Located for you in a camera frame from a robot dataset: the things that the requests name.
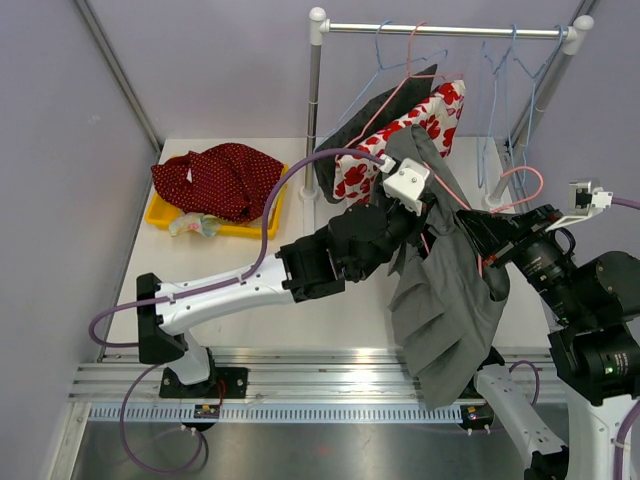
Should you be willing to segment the plain grey skirt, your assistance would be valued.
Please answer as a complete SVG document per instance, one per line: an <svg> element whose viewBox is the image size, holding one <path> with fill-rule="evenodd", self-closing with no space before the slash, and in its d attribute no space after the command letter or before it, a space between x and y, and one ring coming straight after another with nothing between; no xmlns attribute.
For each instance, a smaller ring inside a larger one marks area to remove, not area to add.
<svg viewBox="0 0 640 480"><path fill-rule="evenodd" d="M400 275L389 304L394 340L403 350L425 405L448 406L487 359L509 293L505 268L480 270L478 255L456 223L469 202L434 142L419 126L391 135L391 156L425 163L436 175L426 217L435 238L426 257L403 247L392 268Z"/></svg>

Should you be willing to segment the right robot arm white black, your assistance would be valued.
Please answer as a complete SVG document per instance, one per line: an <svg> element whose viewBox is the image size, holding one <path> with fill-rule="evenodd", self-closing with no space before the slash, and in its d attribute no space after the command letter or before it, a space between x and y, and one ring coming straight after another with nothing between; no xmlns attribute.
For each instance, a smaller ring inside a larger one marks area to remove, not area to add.
<svg viewBox="0 0 640 480"><path fill-rule="evenodd" d="M639 316L639 261L609 251L578 266L576 240L561 212L460 211L457 223L486 268L514 264L550 307L558 330L550 354L569 413L569 442L542 421L499 363L468 362L456 389L480 394L518 449L526 479L627 479L627 441L639 416L639 345L628 322Z"/></svg>

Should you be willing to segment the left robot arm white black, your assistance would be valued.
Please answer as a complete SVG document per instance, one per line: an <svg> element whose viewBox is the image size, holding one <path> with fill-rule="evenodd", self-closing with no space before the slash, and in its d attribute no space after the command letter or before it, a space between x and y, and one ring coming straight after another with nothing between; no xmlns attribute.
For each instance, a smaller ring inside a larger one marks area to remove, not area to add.
<svg viewBox="0 0 640 480"><path fill-rule="evenodd" d="M349 282L367 280L423 230L435 205L428 194L416 212L397 199L357 204L311 235L263 256L249 270L227 272L182 285L147 273L136 280L139 360L163 368L163 399L246 395L248 371L219 367L191 328L262 306L290 305L340 294Z"/></svg>

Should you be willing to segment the red white polka-dot skirt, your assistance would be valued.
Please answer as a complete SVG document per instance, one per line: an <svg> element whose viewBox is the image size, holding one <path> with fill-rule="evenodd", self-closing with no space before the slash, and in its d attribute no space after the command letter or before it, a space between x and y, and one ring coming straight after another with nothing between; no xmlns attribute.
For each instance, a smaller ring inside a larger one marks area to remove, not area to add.
<svg viewBox="0 0 640 480"><path fill-rule="evenodd" d="M151 167L154 188L185 213L243 224L258 219L284 164L240 143L190 151Z"/></svg>

